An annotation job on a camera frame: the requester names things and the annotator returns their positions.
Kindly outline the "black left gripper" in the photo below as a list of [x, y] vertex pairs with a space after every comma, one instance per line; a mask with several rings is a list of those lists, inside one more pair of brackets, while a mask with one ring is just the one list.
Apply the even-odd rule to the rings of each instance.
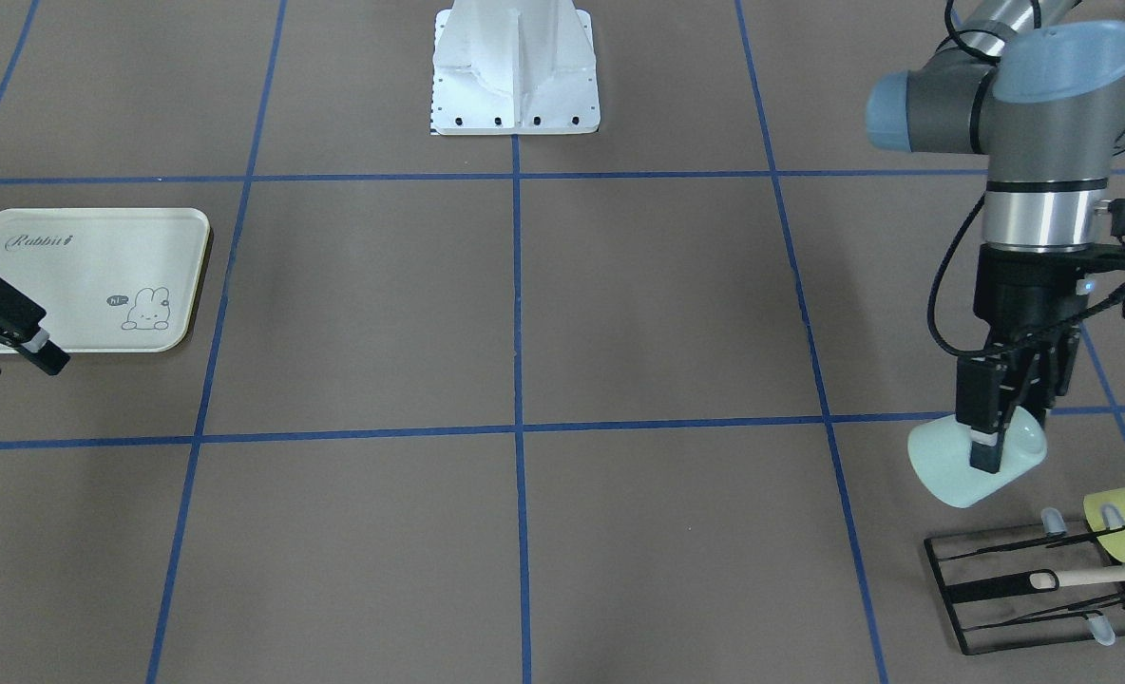
[[[994, 350], [1082, 313], [1088, 295], [1079, 291], [1079, 282], [1088, 276], [1084, 259], [1071, 253], [992, 245], [976, 253], [972, 312], [987, 324], [988, 333], [983, 351], [955, 363], [955, 418], [969, 428], [969, 464], [975, 470], [1001, 471], [1004, 434], [1022, 398], [1020, 364], [1011, 353], [993, 356]], [[1026, 410], [1035, 418], [1046, 418], [1074, 376], [1078, 328], [1043, 339], [1036, 350]]]

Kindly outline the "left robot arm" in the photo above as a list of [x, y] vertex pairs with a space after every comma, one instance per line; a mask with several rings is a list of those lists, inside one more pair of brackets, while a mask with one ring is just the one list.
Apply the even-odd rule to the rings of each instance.
[[1107, 199], [1125, 153], [1125, 22], [1065, 22], [1072, 1], [983, 1], [920, 69], [880, 79], [864, 125], [880, 150], [988, 159], [971, 219], [982, 220], [972, 310], [983, 346], [937, 345], [957, 359], [963, 464], [996, 475], [1019, 411], [1043, 425], [1068, 390], [1080, 324], [1125, 315], [1125, 245], [1098, 242], [1096, 214], [1125, 230]]

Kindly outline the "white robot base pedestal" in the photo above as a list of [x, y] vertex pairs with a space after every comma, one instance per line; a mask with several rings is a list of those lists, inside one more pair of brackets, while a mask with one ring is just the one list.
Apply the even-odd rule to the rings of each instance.
[[454, 1], [433, 30], [429, 133], [598, 130], [596, 36], [590, 12], [572, 1]]

